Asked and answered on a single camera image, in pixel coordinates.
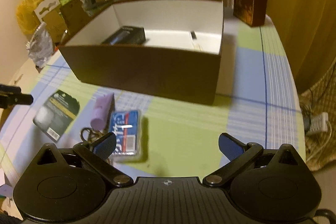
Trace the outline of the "silver foil bag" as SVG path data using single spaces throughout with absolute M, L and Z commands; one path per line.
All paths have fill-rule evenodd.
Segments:
M 29 59 L 36 67 L 43 68 L 54 53 L 54 44 L 47 30 L 47 24 L 42 22 L 26 43 Z

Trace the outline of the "black Flyco shaver box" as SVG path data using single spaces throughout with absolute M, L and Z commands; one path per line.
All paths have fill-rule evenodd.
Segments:
M 146 42 L 146 36 L 143 27 L 122 26 L 106 38 L 102 44 L 110 46 L 116 44 L 142 45 L 144 42 Z

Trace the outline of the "plaid tablecloth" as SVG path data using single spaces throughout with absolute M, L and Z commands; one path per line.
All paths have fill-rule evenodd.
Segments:
M 211 106 L 114 91 L 116 110 L 141 112 L 145 141 L 142 160 L 118 163 L 119 170 L 132 177 L 204 177 L 227 163 L 218 149 L 223 132 L 265 148 L 290 143 L 305 155 L 297 89 L 272 20 L 251 28 L 234 17 L 226 18 L 224 39 L 224 90 Z M 33 118 L 53 92 L 67 92 L 80 104 L 78 116 L 57 142 L 65 148 L 80 141 L 96 98 L 110 92 L 81 83 L 60 53 L 41 73 L 26 63 L 18 77 L 22 91 L 31 94 L 34 103 L 16 106 L 1 129 L 1 167 L 11 184 L 50 141 Z

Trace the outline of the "brown cardboard sorting box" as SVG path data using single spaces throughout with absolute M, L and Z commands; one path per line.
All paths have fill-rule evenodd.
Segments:
M 143 27 L 142 45 L 102 42 L 122 26 Z M 210 105 L 218 85 L 222 0 L 124 0 L 97 14 L 59 50 L 82 82 Z M 203 51 L 195 51 L 190 32 Z

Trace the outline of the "purple cream tube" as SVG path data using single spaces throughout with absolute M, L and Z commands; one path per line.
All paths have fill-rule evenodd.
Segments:
M 109 113 L 113 104 L 114 93 L 97 97 L 90 121 L 90 126 L 93 130 L 101 131 L 106 127 Z

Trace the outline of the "white electric toothbrush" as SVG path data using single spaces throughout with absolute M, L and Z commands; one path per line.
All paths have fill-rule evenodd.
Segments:
M 202 45 L 200 42 L 198 42 L 198 39 L 197 39 L 197 36 L 196 36 L 196 33 L 194 31 L 191 31 L 190 32 L 190 35 L 191 35 L 191 43 L 193 45 L 193 48 L 195 51 L 199 51 L 199 52 L 202 52 L 203 51 L 203 48 L 202 48 Z

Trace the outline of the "white handled cardboard box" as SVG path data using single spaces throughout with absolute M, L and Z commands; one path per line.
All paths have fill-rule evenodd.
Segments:
M 40 22 L 45 22 L 46 29 L 55 44 L 61 42 L 63 34 L 67 30 L 60 7 L 59 0 L 44 0 L 34 10 Z

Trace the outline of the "brown cardboard carton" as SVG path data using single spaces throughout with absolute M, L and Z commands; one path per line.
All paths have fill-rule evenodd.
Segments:
M 70 36 L 77 34 L 90 21 L 91 17 L 83 10 L 81 0 L 70 0 L 60 7 Z

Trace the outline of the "white power strip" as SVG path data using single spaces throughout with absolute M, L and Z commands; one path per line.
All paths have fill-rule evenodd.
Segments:
M 322 112 L 311 118 L 310 128 L 306 133 L 307 136 L 318 134 L 318 133 L 325 133 L 328 132 L 328 123 L 329 116 L 326 112 Z

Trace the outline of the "yellow plastic bag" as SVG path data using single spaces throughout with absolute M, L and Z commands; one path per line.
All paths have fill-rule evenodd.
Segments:
M 40 25 L 35 9 L 44 0 L 22 0 L 16 9 L 16 19 L 21 32 L 25 36 L 32 35 Z

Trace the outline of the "black blister card pack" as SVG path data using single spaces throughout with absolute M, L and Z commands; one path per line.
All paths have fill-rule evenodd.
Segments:
M 79 111 L 78 100 L 58 89 L 42 104 L 33 123 L 50 139 L 58 142 Z

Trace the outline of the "tan door curtain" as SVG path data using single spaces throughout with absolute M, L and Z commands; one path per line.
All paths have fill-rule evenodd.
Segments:
M 335 58 L 335 0 L 268 0 L 297 91 L 317 82 Z

